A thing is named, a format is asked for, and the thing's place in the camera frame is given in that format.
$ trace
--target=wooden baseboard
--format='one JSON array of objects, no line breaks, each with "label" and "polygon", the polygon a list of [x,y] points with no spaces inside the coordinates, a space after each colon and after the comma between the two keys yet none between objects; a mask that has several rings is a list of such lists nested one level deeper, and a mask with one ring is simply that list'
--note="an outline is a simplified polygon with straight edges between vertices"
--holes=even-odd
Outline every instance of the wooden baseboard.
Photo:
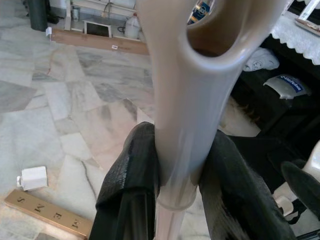
[{"label": "wooden baseboard", "polygon": [[53,28],[51,40],[67,45],[149,55],[147,44],[116,37],[110,38]]}]

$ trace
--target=marble floor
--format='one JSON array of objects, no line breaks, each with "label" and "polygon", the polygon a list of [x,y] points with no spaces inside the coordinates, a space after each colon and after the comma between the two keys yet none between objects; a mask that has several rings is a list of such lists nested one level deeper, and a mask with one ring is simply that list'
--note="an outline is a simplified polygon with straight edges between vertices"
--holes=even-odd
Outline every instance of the marble floor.
[{"label": "marble floor", "polygon": [[[22,169],[46,166],[49,187],[31,194],[93,220],[104,176],[129,131],[153,123],[151,61],[50,42],[25,15],[20,0],[0,0],[0,240],[77,240],[3,200]],[[259,132],[232,99],[219,128]],[[210,239],[200,194],[179,239]]]}]

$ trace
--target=white plastic container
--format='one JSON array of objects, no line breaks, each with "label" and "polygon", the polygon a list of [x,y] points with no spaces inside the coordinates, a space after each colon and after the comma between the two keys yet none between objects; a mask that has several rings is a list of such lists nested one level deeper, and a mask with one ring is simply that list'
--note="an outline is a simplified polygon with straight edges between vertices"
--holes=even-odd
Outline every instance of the white plastic container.
[{"label": "white plastic container", "polygon": [[133,16],[126,21],[124,36],[129,39],[138,39],[140,32],[140,23],[137,18],[137,14],[134,13]]}]

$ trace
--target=white plastic pipe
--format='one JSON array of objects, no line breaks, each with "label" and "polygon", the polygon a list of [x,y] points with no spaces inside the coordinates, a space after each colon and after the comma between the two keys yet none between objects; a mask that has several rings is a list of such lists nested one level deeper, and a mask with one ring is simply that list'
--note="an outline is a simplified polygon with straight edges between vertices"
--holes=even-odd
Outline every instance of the white plastic pipe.
[{"label": "white plastic pipe", "polygon": [[187,28],[195,3],[137,1],[152,61],[161,183],[157,202],[172,212],[171,217],[163,217],[169,214],[158,211],[157,225],[162,229],[157,229],[156,240],[177,238],[171,228],[180,228],[183,214],[179,212],[195,199],[233,85],[276,23],[286,0],[217,0],[212,14]]}]

